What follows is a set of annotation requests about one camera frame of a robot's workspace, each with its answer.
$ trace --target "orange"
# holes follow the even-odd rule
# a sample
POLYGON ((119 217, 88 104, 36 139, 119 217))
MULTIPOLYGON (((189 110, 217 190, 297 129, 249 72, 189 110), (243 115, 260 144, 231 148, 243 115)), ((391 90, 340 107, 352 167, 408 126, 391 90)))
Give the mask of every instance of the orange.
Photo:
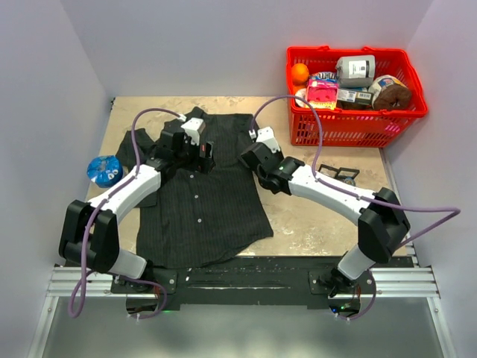
POLYGON ((294 84, 304 84, 310 77, 308 67, 303 63, 295 63, 291 67, 291 80, 294 84))

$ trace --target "black clip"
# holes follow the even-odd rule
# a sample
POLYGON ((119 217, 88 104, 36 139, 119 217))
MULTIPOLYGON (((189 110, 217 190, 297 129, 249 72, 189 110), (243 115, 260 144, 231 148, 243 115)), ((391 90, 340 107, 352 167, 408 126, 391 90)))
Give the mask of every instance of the black clip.
POLYGON ((344 168, 343 166, 338 169, 338 168, 335 168, 334 166, 328 166, 326 164, 321 164, 318 171, 321 174, 325 174, 333 179, 342 181, 346 184, 353 185, 353 186, 356 186, 355 178, 359 174, 359 169, 344 168), (329 170, 330 172, 333 172, 334 175, 328 175, 327 173, 323 173, 322 169, 329 170))

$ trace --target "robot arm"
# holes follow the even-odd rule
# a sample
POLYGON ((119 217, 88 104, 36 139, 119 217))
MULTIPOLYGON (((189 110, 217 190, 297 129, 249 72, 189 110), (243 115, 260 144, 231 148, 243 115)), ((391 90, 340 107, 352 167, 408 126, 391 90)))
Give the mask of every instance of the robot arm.
POLYGON ((263 128, 257 134, 251 131, 250 136, 256 141, 242 153, 241 159, 256 173, 261 187, 273 194, 284 192, 312 200, 358 227, 358 244, 343 256, 329 275, 320 278, 322 284, 336 294, 352 286, 375 263, 389 262, 410 228, 404 212, 357 200, 339 189, 354 192, 359 197, 399 204, 394 192, 386 188, 379 192, 356 188, 321 173, 314 178, 310 166, 301 160, 283 157, 271 128, 263 128))
POLYGON ((142 199, 171 180, 178 169, 204 174, 213 169, 212 143, 200 143, 204 128, 202 119, 170 122, 138 171, 134 167, 115 186, 86 203, 73 201, 66 211, 60 256, 80 264, 86 223, 93 210, 106 199, 106 204, 95 218, 94 231, 89 234, 86 267, 100 273, 141 278, 148 262, 143 257, 120 249, 118 223, 142 199), (129 184, 119 190, 129 180, 129 184))

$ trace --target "packaged snack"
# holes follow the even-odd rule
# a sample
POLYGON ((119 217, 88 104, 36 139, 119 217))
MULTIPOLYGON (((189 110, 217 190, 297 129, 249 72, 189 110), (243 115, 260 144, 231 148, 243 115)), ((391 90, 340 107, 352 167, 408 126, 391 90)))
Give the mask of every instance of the packaged snack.
POLYGON ((365 110, 371 106, 373 94, 354 89, 338 90, 338 107, 344 110, 365 110))
POLYGON ((316 72, 310 76, 310 80, 322 80, 328 82, 338 82, 336 72, 316 72))
POLYGON ((313 108, 334 110, 338 98, 338 84, 329 80, 310 80, 306 99, 313 108))
POLYGON ((374 94, 375 110, 405 110, 411 103, 411 90, 391 75, 378 77, 369 92, 374 94))

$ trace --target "label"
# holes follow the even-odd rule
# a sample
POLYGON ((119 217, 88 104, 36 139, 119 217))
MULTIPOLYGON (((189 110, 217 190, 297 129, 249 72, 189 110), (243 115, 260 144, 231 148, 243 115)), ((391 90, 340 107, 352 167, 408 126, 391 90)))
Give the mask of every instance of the label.
POLYGON ((338 100, 346 102, 354 102, 356 99, 356 91, 348 91, 347 89, 338 90, 338 100))
POLYGON ((336 72, 316 72, 310 75, 310 80, 322 80, 336 83, 336 72))
POLYGON ((356 97, 360 99, 367 99, 368 101, 371 99, 371 94, 370 93, 357 93, 356 97))
POLYGON ((313 108, 317 108, 319 110, 334 110, 336 108, 336 102, 317 102, 317 101, 309 101, 313 108))
POLYGON ((366 78, 366 60, 350 61, 348 78, 366 78))
POLYGON ((404 84, 402 84, 402 82, 395 77, 385 77, 380 80, 378 84, 383 87, 383 89, 389 87, 391 84, 400 84, 401 86, 404 86, 404 84))

